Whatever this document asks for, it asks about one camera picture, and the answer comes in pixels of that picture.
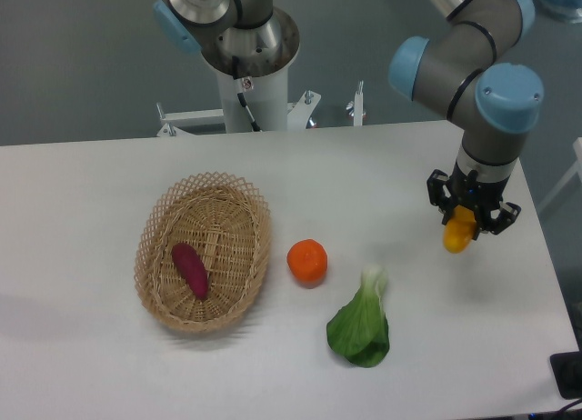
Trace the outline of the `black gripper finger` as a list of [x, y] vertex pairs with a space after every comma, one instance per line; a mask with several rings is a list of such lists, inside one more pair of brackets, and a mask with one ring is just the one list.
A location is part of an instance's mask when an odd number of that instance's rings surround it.
[[435, 169], [426, 180], [429, 203], [435, 206], [442, 215], [443, 225], [454, 217], [455, 209], [459, 206], [453, 183], [453, 176], [439, 169]]
[[497, 208], [498, 215], [493, 217], [492, 211], [484, 206], [475, 206], [473, 211], [476, 230], [472, 239], [476, 241], [481, 234], [499, 235], [514, 224], [521, 213], [521, 207], [513, 203], [501, 202]]

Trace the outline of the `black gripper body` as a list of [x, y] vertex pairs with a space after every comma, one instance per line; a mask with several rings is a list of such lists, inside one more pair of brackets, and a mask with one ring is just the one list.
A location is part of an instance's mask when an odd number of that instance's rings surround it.
[[507, 179], [495, 183], [484, 183], [476, 177], [466, 175], [458, 165], [453, 169], [447, 188], [453, 199], [465, 208], [477, 207], [487, 215], [500, 207]]

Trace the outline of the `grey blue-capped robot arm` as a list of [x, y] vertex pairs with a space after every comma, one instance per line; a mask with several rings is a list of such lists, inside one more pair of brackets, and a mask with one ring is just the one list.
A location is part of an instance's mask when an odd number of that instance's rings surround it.
[[[498, 235], [520, 214], [503, 193], [531, 129], [544, 86], [523, 65], [500, 63], [536, 16], [532, 0], [430, 0], [448, 21], [440, 40], [408, 38], [392, 57], [389, 84], [464, 135], [451, 173], [427, 179], [448, 239]], [[226, 130], [302, 130], [298, 102], [287, 104], [287, 70], [300, 36], [273, 0], [156, 0], [154, 16], [182, 52], [215, 71]]]

